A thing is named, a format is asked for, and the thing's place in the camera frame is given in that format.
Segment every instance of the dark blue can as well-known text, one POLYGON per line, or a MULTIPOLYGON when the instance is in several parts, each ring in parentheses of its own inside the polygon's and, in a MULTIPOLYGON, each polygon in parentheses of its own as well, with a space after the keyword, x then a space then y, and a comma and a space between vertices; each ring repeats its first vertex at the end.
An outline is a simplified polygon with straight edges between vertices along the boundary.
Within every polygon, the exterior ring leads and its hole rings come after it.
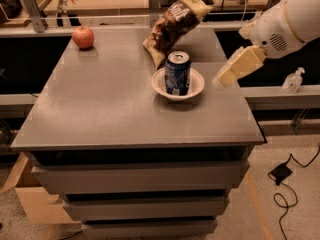
POLYGON ((168 55, 165 66, 166 91, 169 94, 182 96, 189 91, 190 57, 186 52, 175 51, 168 55))

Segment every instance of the hand sanitizer bottle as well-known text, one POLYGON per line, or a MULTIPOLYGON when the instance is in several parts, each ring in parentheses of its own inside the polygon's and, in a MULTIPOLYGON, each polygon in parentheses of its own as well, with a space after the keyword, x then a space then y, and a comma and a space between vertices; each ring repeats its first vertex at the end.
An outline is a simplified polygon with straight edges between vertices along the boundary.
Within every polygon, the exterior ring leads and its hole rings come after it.
POLYGON ((305 73, 304 68, 299 67, 295 73, 288 75, 282 89, 288 93, 295 93, 302 83, 302 73, 305 73))

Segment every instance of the apple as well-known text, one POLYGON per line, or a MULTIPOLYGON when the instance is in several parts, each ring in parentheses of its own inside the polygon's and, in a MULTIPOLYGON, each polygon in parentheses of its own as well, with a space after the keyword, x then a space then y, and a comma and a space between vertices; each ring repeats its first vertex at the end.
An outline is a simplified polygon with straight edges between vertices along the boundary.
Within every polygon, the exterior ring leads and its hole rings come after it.
POLYGON ((94 33, 87 26, 78 26, 72 30, 72 40, 80 49, 89 49, 93 46, 94 33))

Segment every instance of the tabletop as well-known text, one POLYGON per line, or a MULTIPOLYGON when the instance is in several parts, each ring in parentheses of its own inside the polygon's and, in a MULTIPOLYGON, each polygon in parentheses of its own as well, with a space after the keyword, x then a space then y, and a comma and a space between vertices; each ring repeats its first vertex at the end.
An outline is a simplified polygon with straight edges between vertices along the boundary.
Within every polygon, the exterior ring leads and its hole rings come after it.
POLYGON ((71 40, 11 147, 79 150, 261 143, 238 84, 214 90, 226 58, 211 28, 195 28, 175 45, 205 80, 197 96, 174 102, 151 85, 149 28, 93 28, 94 47, 71 40))

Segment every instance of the can top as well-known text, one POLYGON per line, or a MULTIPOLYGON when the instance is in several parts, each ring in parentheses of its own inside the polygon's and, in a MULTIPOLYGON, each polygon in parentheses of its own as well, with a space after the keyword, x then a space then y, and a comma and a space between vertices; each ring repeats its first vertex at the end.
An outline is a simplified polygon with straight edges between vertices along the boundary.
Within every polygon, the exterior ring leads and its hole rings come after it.
POLYGON ((186 52, 176 51, 169 54, 168 60, 175 64, 183 64, 189 61, 189 55, 186 52))

